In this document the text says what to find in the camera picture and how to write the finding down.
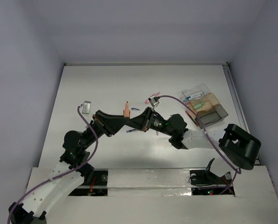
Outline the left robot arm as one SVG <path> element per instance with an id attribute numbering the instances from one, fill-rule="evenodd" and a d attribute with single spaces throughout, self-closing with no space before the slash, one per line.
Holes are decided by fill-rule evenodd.
<path id="1" fill-rule="evenodd" d="M 109 115 L 97 111 L 91 122 L 80 113 L 87 125 L 83 132 L 69 131 L 64 136 L 64 153 L 52 169 L 48 178 L 26 192 L 8 209 L 9 224 L 45 224 L 49 213 L 81 184 L 93 179 L 94 168 L 89 161 L 94 153 L 87 148 L 94 145 L 97 150 L 98 139 L 111 137 L 121 130 L 130 120 L 130 110 L 125 108 L 122 115 Z"/>

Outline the white marker blue cap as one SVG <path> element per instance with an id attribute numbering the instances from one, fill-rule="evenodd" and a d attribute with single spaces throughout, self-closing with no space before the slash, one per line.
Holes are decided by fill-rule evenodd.
<path id="1" fill-rule="evenodd" d="M 192 94 L 189 94 L 185 98 L 197 99 L 197 98 L 201 98 L 202 96 L 203 96 L 203 92 L 202 91 L 197 91 L 197 92 L 194 92 Z"/>

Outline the orange highlighter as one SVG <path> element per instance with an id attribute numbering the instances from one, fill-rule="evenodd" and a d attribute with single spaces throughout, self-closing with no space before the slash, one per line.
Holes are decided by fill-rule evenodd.
<path id="1" fill-rule="evenodd" d="M 126 104 L 125 104 L 125 108 L 123 110 L 123 116 L 126 117 L 126 118 L 129 118 L 130 117 L 130 109 L 129 109 L 129 103 L 128 101 L 126 101 Z"/>

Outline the green correction tape pen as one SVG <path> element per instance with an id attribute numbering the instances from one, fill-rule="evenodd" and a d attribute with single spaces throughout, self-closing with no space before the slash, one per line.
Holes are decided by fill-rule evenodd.
<path id="1" fill-rule="evenodd" d="M 194 106 L 194 109 L 198 110 L 198 109 L 202 108 L 204 105 L 205 105 L 205 102 L 198 103 Z"/>

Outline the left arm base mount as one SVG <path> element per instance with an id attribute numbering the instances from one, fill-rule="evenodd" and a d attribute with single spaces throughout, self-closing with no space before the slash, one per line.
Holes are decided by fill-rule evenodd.
<path id="1" fill-rule="evenodd" d="M 94 169 L 90 164 L 85 164 L 77 170 L 81 177 L 84 178 L 82 186 L 90 186 L 92 183 L 94 186 L 106 186 L 108 181 L 107 169 Z"/>

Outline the pink highlighter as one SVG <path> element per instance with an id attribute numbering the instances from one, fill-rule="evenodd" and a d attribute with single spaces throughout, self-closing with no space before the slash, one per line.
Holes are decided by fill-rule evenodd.
<path id="1" fill-rule="evenodd" d="M 152 94 L 152 95 L 145 101 L 145 104 L 146 104 L 146 105 L 149 104 L 149 103 L 150 103 L 150 100 L 149 100 L 149 99 L 151 99 L 151 98 L 153 98 L 153 97 L 157 97 L 157 96 L 159 96 L 159 94 L 160 94 L 160 92 L 157 92 L 157 93 Z"/>

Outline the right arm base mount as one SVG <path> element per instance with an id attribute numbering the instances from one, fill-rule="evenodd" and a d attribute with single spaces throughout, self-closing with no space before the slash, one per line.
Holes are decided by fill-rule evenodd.
<path id="1" fill-rule="evenodd" d="M 230 182 L 226 181 L 225 175 L 218 177 L 210 171 L 214 158 L 211 159 L 205 169 L 190 170 L 190 177 L 188 182 L 197 187 L 207 187 L 219 184 L 229 185 Z"/>

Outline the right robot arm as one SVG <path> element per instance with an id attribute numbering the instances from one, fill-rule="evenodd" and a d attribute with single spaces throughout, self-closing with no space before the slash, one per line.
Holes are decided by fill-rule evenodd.
<path id="1" fill-rule="evenodd" d="M 196 131 L 187 128 L 180 114 L 173 114 L 165 120 L 151 107 L 131 118 L 126 125 L 142 132 L 152 129 L 165 134 L 176 149 L 214 149 L 234 169 L 252 170 L 261 147 L 257 138 L 235 124 L 229 124 L 223 131 Z"/>

